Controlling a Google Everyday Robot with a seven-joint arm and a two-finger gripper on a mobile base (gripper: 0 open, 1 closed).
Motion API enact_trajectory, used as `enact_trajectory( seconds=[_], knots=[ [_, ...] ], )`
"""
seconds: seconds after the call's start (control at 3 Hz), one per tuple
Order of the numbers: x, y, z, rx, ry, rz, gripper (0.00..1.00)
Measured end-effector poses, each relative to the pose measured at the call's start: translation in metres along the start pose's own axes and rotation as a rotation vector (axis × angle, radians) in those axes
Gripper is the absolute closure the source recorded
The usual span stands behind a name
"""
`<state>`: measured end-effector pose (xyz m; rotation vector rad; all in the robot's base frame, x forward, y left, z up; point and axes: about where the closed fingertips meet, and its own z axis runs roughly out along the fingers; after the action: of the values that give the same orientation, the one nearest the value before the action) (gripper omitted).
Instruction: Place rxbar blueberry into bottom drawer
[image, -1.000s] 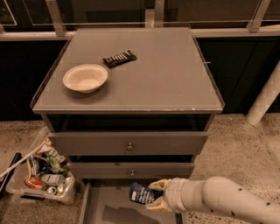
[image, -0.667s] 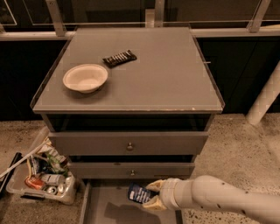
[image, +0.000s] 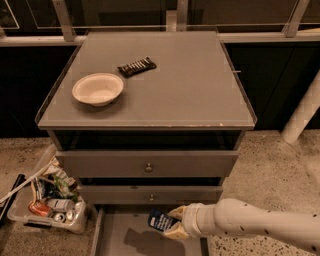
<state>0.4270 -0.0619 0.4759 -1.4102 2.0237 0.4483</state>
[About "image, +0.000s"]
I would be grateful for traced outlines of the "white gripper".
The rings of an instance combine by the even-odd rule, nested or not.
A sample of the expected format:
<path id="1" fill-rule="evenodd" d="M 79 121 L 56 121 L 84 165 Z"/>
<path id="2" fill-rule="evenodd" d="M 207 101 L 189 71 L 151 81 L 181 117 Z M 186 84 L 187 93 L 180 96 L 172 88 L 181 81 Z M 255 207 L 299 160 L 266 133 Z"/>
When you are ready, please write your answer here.
<path id="1" fill-rule="evenodd" d="M 214 204 L 193 203 L 179 206 L 168 213 L 169 217 L 181 220 L 165 230 L 163 235 L 173 240 L 184 240 L 190 236 L 207 237 L 217 233 L 214 220 Z"/>

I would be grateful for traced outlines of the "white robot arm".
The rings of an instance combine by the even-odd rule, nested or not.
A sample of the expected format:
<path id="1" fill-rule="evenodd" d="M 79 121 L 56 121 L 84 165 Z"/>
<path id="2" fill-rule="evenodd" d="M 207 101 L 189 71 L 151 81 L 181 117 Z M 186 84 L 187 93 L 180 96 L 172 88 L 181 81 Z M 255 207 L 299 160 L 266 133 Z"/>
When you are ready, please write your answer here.
<path id="1" fill-rule="evenodd" d="M 164 236 L 170 239 L 261 235 L 320 254 L 318 214 L 265 210 L 227 198 L 216 204 L 180 206 L 168 215 L 178 220 L 164 232 Z"/>

